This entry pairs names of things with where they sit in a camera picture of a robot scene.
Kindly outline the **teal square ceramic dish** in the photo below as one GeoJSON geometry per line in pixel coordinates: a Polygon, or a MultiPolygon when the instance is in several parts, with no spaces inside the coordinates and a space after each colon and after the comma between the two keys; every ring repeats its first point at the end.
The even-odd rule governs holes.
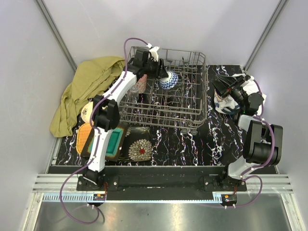
{"type": "MultiPolygon", "coordinates": [[[[120,155],[120,150],[125,138],[125,134],[128,130],[128,123],[120,122],[118,126],[113,130],[111,137],[108,142],[107,151],[105,159],[107,161],[114,161],[116,162],[120,155]]],[[[94,132],[93,132],[93,138],[91,141],[91,148],[94,141],[94,132]]]]}

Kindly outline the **pink skull pattern mug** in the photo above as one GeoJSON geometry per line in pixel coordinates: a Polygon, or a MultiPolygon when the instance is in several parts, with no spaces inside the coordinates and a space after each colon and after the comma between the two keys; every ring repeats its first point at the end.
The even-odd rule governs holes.
{"type": "Polygon", "coordinates": [[[147,74],[144,74],[137,82],[138,94],[142,94],[146,90],[147,86],[147,74]]]}

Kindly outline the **clear drinking glass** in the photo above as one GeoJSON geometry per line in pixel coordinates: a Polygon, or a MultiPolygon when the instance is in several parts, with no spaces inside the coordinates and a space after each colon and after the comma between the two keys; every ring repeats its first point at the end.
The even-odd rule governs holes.
{"type": "Polygon", "coordinates": [[[139,89],[137,85],[132,86],[128,92],[128,100],[131,102],[136,102],[139,98],[139,89]]]}

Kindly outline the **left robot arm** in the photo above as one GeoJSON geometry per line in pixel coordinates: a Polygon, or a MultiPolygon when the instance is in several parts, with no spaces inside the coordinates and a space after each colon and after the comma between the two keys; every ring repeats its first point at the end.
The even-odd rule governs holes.
{"type": "Polygon", "coordinates": [[[102,96],[97,95],[93,98],[90,125],[94,130],[94,140],[82,177],[95,191],[100,190],[104,184],[103,170],[108,142],[120,121],[118,104],[144,75],[155,78],[168,77],[164,61],[159,58],[159,49],[157,46],[150,47],[149,45],[146,48],[138,48],[115,84],[102,96]]]}

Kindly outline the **red patterned bowl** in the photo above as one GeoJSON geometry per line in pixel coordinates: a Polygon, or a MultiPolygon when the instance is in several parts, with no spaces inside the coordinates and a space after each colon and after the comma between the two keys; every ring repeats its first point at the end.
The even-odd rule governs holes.
{"type": "Polygon", "coordinates": [[[179,76],[173,71],[167,71],[167,77],[159,80],[159,86],[164,90],[170,90],[177,84],[179,76]]]}

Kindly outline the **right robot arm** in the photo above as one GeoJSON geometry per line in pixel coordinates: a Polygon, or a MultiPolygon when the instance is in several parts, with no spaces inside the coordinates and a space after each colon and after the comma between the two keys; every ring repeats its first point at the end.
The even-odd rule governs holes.
{"type": "Polygon", "coordinates": [[[218,74],[213,86],[215,110],[231,116],[246,131],[242,156],[228,164],[218,178],[219,187],[229,191],[256,169],[280,162],[283,128],[263,119],[266,95],[253,76],[218,74]]]}

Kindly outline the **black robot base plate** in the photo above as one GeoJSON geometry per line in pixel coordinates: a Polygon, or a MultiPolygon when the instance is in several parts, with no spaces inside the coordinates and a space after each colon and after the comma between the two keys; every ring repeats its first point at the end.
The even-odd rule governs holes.
{"type": "Polygon", "coordinates": [[[224,167],[112,167],[107,166],[99,176],[99,185],[79,176],[77,191],[107,190],[108,201],[209,201],[213,193],[245,192],[247,186],[223,186],[218,178],[224,167]]]}

